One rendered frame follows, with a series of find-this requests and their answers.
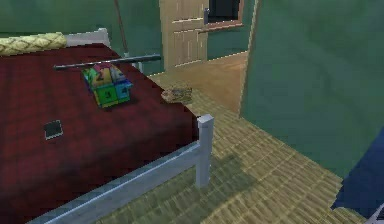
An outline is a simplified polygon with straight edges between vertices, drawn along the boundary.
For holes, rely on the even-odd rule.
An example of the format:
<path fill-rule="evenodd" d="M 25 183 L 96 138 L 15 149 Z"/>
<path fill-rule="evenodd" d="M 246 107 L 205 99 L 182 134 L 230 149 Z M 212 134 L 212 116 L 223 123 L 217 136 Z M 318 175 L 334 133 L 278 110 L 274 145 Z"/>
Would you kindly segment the small black phone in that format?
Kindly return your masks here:
<path fill-rule="evenodd" d="M 63 128 L 60 120 L 54 120 L 44 125 L 45 139 L 50 140 L 63 134 Z"/>

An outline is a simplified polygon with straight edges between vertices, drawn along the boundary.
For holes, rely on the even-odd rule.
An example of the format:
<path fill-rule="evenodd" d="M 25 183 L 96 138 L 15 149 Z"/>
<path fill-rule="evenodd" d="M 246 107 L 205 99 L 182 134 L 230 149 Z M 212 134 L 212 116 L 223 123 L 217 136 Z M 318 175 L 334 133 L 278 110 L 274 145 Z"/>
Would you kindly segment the pale yellow quilted pillow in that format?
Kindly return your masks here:
<path fill-rule="evenodd" d="M 61 32 L 0 38 L 0 56 L 59 49 L 67 44 Z"/>

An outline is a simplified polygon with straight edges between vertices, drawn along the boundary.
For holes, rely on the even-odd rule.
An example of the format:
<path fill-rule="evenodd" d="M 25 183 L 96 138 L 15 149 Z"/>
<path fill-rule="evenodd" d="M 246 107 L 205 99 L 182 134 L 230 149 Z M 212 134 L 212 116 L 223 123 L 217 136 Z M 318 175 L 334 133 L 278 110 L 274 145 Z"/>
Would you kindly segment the thin brown floor lamp pole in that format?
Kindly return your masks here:
<path fill-rule="evenodd" d="M 122 21 L 122 17 L 121 17 L 121 12 L 120 12 L 119 0 L 113 0 L 113 1 L 114 1 L 115 10 L 116 10 L 116 15 L 117 15 L 117 20 L 118 20 L 122 45 L 124 48 L 124 56 L 128 57 L 129 56 L 129 50 L 128 50 L 128 46 L 127 46 L 127 42 L 126 42 L 126 36 L 125 36 L 124 25 L 123 25 L 123 21 Z"/>

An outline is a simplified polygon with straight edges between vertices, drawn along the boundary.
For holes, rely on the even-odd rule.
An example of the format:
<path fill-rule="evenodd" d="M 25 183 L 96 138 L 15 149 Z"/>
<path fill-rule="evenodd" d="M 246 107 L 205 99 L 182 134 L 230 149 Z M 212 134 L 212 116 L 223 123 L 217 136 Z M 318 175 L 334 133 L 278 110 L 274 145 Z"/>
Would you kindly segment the dark red bed with white frame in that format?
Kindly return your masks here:
<path fill-rule="evenodd" d="M 78 68 L 117 58 L 106 29 L 69 34 L 65 47 L 0 56 L 0 224 L 92 224 L 184 170 L 209 182 L 213 123 L 135 67 L 131 101 L 98 107 Z M 63 134 L 46 140 L 44 125 Z"/>

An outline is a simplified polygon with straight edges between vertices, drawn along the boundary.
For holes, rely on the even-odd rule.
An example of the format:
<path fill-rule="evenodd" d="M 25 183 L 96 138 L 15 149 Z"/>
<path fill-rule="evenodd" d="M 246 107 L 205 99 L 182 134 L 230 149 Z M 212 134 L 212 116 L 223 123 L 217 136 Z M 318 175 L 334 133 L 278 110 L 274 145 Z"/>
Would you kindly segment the colourful toy block cube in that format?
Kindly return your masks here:
<path fill-rule="evenodd" d="M 83 80 L 100 108 L 130 100 L 133 84 L 111 63 L 101 63 L 82 70 Z"/>

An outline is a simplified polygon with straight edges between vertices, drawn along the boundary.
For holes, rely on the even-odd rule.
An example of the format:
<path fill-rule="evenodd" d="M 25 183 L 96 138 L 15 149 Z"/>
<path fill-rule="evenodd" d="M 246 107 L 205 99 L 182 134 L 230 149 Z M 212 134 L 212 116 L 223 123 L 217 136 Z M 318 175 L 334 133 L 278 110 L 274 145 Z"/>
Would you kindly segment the brown woven sandal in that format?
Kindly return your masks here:
<path fill-rule="evenodd" d="M 192 101 L 192 92 L 190 87 L 172 87 L 164 90 L 161 97 L 167 103 L 189 104 Z"/>

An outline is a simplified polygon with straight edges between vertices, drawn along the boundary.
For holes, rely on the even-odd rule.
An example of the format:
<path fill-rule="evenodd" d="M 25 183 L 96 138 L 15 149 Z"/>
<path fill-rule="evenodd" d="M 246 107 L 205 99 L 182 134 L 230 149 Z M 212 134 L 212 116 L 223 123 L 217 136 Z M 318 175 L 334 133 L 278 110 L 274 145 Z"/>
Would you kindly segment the pale wooden room door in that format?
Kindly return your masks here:
<path fill-rule="evenodd" d="M 209 0 L 159 0 L 164 69 L 207 60 Z"/>

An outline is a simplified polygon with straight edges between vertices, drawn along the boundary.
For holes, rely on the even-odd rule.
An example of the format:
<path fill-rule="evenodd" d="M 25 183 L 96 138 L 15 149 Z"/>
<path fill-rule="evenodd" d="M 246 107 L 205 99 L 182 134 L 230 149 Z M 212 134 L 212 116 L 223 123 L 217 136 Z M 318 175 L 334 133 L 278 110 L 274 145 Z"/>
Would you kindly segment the dark grey baseball bat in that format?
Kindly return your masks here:
<path fill-rule="evenodd" d="M 54 65 L 53 69 L 54 70 L 64 70 L 64 69 L 71 69 L 71 68 L 89 67 L 89 66 L 99 65 L 99 64 L 103 64 L 103 63 L 110 63 L 110 64 L 138 63 L 138 62 L 159 61 L 159 60 L 161 60 L 161 55 L 152 54 L 152 55 L 144 55 L 144 56 L 117 58 L 117 59 L 110 59 L 110 60 L 103 60 L 103 61 L 96 61 L 96 62 L 86 62 L 86 63 L 67 64 L 67 65 Z"/>

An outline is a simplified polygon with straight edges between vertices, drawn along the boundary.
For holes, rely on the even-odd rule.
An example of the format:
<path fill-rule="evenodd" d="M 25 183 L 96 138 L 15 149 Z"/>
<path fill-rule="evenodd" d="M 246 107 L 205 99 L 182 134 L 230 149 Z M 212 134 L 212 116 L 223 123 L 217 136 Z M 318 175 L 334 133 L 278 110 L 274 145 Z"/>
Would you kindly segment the blue fabric furniture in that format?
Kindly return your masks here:
<path fill-rule="evenodd" d="M 352 209 L 366 219 L 384 203 L 384 127 L 343 179 L 331 205 Z"/>

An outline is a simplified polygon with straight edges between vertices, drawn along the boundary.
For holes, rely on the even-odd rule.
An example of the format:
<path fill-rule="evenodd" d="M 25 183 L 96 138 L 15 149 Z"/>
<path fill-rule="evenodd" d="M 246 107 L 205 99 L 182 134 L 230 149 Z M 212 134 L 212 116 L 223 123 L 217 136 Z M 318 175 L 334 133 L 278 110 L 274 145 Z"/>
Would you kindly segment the window with reddish frame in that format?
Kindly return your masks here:
<path fill-rule="evenodd" d="M 203 32 L 219 31 L 243 25 L 245 0 L 204 0 Z M 204 24 L 204 9 L 209 8 L 209 22 Z"/>

